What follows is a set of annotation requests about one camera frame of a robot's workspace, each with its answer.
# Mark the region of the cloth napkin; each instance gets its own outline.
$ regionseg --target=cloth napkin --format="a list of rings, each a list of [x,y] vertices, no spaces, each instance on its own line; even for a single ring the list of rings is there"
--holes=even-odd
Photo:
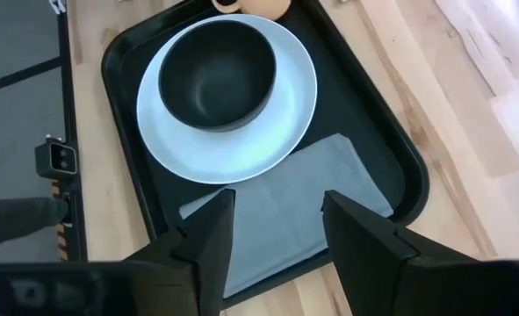
[[[321,218],[326,190],[337,190],[384,217],[393,214],[350,140],[341,134],[227,187],[235,190],[235,207],[224,298],[328,247]],[[182,206],[181,216],[187,218],[216,193]]]

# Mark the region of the mug handle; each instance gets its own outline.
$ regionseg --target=mug handle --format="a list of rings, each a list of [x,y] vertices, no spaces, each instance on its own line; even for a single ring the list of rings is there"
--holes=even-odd
[[[234,13],[240,9],[240,4],[236,1],[230,5],[219,4],[218,0],[212,0],[214,8],[222,13]]]

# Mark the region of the black bowl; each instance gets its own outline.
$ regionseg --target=black bowl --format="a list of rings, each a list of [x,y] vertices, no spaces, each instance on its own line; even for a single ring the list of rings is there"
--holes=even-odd
[[[168,51],[160,95],[186,125],[226,131],[261,112],[275,72],[275,54],[259,31],[241,22],[215,21],[187,32]]]

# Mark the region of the beige mug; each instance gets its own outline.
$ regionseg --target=beige mug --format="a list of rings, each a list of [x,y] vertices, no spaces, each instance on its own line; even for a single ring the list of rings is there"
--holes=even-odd
[[[270,20],[282,17],[291,6],[291,0],[236,0],[234,4],[230,5],[219,4],[218,0],[212,1],[216,10],[222,13],[234,13],[241,10],[242,13]]]

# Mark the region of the wooden table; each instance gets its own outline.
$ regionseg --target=wooden table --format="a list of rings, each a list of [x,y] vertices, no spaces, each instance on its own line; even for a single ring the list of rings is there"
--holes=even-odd
[[[174,2],[68,1],[91,260],[148,243],[101,57],[117,34]],[[321,2],[429,168],[429,201],[410,228],[479,259],[519,258],[519,0]],[[224,313],[350,310],[328,265]]]

